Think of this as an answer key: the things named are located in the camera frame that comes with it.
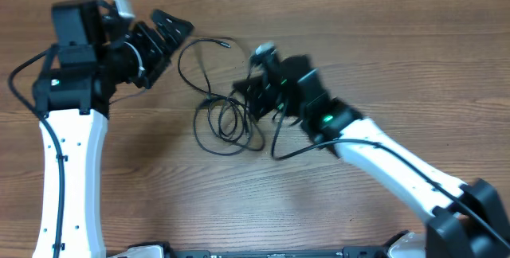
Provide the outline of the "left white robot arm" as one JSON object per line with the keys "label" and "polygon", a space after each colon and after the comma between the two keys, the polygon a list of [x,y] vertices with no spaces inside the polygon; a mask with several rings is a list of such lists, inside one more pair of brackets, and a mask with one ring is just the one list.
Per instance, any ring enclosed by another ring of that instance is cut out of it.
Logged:
{"label": "left white robot arm", "polygon": [[119,84],[149,89],[193,25],[161,10],[137,21],[128,0],[74,0],[51,9],[57,43],[33,84],[45,146],[36,257],[104,257],[100,168]]}

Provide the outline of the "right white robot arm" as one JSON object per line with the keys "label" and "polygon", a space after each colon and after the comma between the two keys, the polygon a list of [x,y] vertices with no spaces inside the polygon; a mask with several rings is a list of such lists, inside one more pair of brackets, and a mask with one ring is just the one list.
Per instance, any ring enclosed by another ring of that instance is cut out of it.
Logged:
{"label": "right white robot arm", "polygon": [[395,142],[365,116],[322,86],[309,57],[281,60],[253,54],[262,74],[235,87],[261,118],[278,110],[296,117],[312,140],[365,171],[406,204],[425,227],[384,247],[385,257],[507,257],[509,219],[496,189],[485,180],[468,184],[431,166]]}

